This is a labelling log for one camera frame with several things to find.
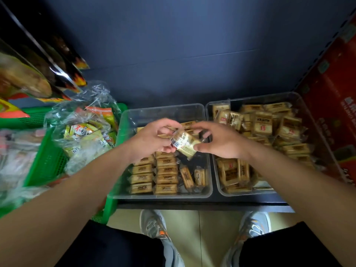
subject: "plastic tray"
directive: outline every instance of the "plastic tray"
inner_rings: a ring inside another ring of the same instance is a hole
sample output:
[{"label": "plastic tray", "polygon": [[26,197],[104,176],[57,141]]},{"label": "plastic tray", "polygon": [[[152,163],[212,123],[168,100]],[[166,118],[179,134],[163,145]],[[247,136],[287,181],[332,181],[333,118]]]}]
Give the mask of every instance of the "plastic tray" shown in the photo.
[{"label": "plastic tray", "polygon": [[[127,110],[127,106],[123,103],[117,103],[122,112]],[[10,129],[29,129],[43,127],[43,120],[45,114],[51,110],[51,107],[32,107],[22,109],[29,114],[29,118],[0,118],[0,128]],[[33,161],[29,174],[27,175],[24,186],[39,186],[54,180],[64,170],[68,158],[65,156],[63,150],[52,141],[52,130],[48,130],[44,136],[41,146],[38,149],[37,156]],[[111,206],[113,205],[112,199],[107,199],[105,209],[100,211],[92,220],[106,224],[110,215],[113,213]],[[17,206],[6,206],[0,208],[0,217],[9,213]]]},{"label": "plastic tray", "polygon": [[[149,122],[161,119],[170,118],[180,123],[188,121],[205,121],[205,108],[202,104],[188,104],[179,106],[167,107],[153,107],[153,108],[139,108],[134,110],[127,110],[121,116],[120,128],[118,130],[118,140],[116,144],[121,144],[127,139],[136,134],[135,128],[145,126]],[[210,158],[208,154],[197,153],[191,161],[187,161],[185,156],[179,154],[178,158],[182,163],[189,167],[192,173],[195,166],[210,169]],[[130,186],[127,178],[131,175],[127,168],[108,197],[114,199],[189,199],[189,198],[207,198],[212,194],[211,173],[207,173],[207,186],[201,193],[182,193],[178,195],[152,195],[141,194],[131,195],[127,189]]]},{"label": "plastic tray", "polygon": [[[207,120],[212,120],[212,104],[226,102],[227,100],[222,101],[213,101],[207,103],[205,106],[205,111],[207,115]],[[295,92],[288,93],[280,93],[280,94],[272,94],[272,95],[262,95],[262,96],[254,96],[249,98],[238,98],[229,100],[231,103],[231,110],[238,111],[243,104],[270,104],[287,101],[292,103],[292,107],[298,109],[297,117],[303,119],[303,126],[307,127],[308,139],[307,143],[311,143],[315,146],[315,150],[313,152],[313,156],[320,158],[323,161],[324,166],[327,167],[327,171],[324,173],[332,176],[336,179],[345,181],[345,177],[343,171],[341,170],[339,164],[337,163],[327,141],[325,140],[322,131],[316,125],[312,115],[310,114],[307,106],[305,105],[302,97]],[[254,195],[254,194],[269,194],[275,193],[274,190],[252,190],[251,192],[241,192],[228,194],[225,193],[220,187],[220,180],[216,165],[216,158],[213,156],[213,162],[215,177],[217,182],[217,189],[220,194],[226,197],[235,197],[241,195]]]}]

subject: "barcode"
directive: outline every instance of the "barcode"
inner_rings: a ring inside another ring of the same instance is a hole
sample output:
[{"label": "barcode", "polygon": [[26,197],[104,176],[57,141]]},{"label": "barcode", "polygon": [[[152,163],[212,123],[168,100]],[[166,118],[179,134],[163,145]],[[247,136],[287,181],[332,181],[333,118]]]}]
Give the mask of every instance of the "barcode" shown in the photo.
[{"label": "barcode", "polygon": [[171,138],[171,142],[172,142],[172,144],[173,144],[173,146],[174,146],[175,148],[178,148],[178,147],[179,147],[179,142],[176,141],[175,139]]}]

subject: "hand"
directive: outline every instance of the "hand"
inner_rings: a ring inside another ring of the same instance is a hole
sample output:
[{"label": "hand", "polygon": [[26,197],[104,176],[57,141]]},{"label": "hand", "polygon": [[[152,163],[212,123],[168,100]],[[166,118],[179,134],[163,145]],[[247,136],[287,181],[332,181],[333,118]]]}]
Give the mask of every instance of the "hand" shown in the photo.
[{"label": "hand", "polygon": [[131,154],[131,163],[138,162],[140,159],[153,154],[156,151],[174,152],[176,149],[171,147],[170,138],[160,138],[159,134],[172,135],[173,130],[167,128],[172,126],[181,128],[182,125],[177,121],[163,118],[149,123],[136,135],[125,142],[128,145],[128,152]]},{"label": "hand", "polygon": [[202,153],[211,153],[223,158],[242,158],[247,160],[249,139],[237,133],[231,126],[214,122],[199,122],[192,125],[194,132],[207,129],[204,138],[212,135],[210,143],[194,145],[194,150]]}]

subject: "green plastic basket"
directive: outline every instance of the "green plastic basket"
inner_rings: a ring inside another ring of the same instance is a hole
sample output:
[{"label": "green plastic basket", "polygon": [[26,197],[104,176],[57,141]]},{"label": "green plastic basket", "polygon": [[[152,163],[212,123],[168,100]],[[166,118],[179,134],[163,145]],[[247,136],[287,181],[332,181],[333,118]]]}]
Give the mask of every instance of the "green plastic basket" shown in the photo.
[{"label": "green plastic basket", "polygon": [[[121,112],[127,110],[127,106],[123,103],[117,103]],[[0,128],[10,129],[29,129],[43,127],[43,120],[45,114],[51,110],[51,107],[32,107],[22,109],[27,113],[29,118],[12,118],[3,119],[0,118]],[[63,150],[52,141],[53,129],[48,130],[43,138],[42,144],[38,149],[37,156],[33,161],[29,174],[27,175],[24,186],[38,186],[46,184],[63,173],[64,167],[68,158],[65,156]],[[113,199],[108,198],[106,200],[105,209],[98,212],[92,219],[96,222],[106,224],[109,221],[110,215],[115,211],[113,205],[117,206],[117,201],[113,202]],[[14,210],[16,205],[6,206],[0,208],[0,217]]]}]

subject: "beige floor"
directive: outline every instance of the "beige floor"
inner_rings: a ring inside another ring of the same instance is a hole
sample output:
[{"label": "beige floor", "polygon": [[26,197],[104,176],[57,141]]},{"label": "beige floor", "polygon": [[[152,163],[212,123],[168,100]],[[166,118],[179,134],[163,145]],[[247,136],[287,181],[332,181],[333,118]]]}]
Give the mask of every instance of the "beige floor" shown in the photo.
[{"label": "beige floor", "polygon": [[[140,233],[141,210],[117,210],[108,226]],[[167,231],[180,252],[186,267],[219,267],[234,242],[243,215],[236,211],[162,210]],[[269,213],[272,230],[295,225],[297,214]]]}]

